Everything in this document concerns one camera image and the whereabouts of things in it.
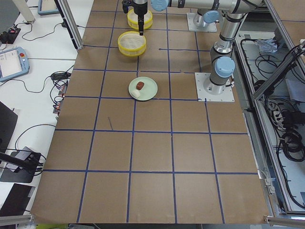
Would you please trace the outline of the brown bun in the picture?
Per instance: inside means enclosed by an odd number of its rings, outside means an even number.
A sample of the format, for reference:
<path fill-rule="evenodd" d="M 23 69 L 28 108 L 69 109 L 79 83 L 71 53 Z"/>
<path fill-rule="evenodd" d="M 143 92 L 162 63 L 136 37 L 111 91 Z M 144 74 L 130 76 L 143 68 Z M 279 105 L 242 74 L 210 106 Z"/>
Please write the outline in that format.
<path fill-rule="evenodd" d="M 145 85 L 144 82 L 139 81 L 136 85 L 136 89 L 140 91 L 144 87 L 144 85 Z"/>

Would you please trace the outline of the white bun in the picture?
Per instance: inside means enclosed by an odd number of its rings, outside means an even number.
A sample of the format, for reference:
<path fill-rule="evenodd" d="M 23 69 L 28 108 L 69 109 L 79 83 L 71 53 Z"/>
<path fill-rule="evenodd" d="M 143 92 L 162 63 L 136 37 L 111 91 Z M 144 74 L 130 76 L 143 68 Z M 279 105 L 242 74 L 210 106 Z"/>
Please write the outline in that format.
<path fill-rule="evenodd" d="M 140 96 L 141 96 L 141 92 L 139 91 L 139 90 L 133 90 L 132 92 L 131 92 L 131 94 L 132 94 L 132 96 L 134 97 L 134 98 L 136 98 L 136 99 L 138 99 Z"/>

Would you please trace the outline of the light green plate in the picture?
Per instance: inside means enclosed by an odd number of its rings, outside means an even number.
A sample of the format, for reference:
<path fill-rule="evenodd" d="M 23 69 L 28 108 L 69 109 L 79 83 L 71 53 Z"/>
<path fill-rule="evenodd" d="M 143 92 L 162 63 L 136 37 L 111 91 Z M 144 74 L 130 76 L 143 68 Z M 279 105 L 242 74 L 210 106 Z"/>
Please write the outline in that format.
<path fill-rule="evenodd" d="M 136 90 L 136 85 L 139 81 L 144 82 L 145 85 L 140 90 L 141 96 L 138 99 L 136 99 L 132 96 L 131 92 L 133 90 Z M 134 98 L 138 101 L 148 101 L 148 100 L 153 99 L 156 96 L 156 94 L 158 92 L 158 86 L 157 86 L 157 83 L 149 77 L 137 77 L 130 82 L 130 84 L 128 86 L 128 91 L 132 98 Z"/>

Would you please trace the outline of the black power adapter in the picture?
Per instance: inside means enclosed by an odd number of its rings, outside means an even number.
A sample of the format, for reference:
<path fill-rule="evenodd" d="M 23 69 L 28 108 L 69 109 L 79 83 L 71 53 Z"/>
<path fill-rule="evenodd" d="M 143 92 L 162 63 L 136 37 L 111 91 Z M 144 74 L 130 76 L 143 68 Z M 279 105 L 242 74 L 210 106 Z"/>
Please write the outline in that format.
<path fill-rule="evenodd" d="M 51 79 L 54 80 L 54 81 L 57 81 L 57 80 L 65 80 L 65 79 L 69 79 L 71 76 L 70 73 L 53 73 L 51 75 Z"/>

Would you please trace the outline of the crumpled cloth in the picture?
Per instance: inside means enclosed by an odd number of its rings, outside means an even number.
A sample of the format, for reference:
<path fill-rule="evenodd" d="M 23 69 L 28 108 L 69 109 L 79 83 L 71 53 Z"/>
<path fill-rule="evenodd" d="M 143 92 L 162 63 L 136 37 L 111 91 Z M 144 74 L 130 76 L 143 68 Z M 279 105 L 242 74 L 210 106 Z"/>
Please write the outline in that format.
<path fill-rule="evenodd" d="M 254 43 L 259 47 L 260 53 L 275 53 L 278 51 L 277 44 L 274 42 L 273 39 L 258 39 Z"/>

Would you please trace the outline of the black laptop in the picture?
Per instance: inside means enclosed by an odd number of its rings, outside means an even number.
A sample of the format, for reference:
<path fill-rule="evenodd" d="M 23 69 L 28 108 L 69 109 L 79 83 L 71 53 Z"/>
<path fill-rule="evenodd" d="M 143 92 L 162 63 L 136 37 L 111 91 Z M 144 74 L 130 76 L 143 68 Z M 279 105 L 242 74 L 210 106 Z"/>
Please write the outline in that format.
<path fill-rule="evenodd" d="M 6 152 L 15 130 L 18 115 L 2 102 L 0 103 L 0 151 Z"/>

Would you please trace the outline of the aluminium frame post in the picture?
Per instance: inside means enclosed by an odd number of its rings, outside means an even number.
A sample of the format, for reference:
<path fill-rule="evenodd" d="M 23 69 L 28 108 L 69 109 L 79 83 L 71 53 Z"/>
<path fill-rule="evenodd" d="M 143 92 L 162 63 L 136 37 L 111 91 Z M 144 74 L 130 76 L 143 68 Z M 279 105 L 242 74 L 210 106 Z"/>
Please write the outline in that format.
<path fill-rule="evenodd" d="M 67 0 L 54 0 L 76 50 L 83 48 L 83 41 Z"/>

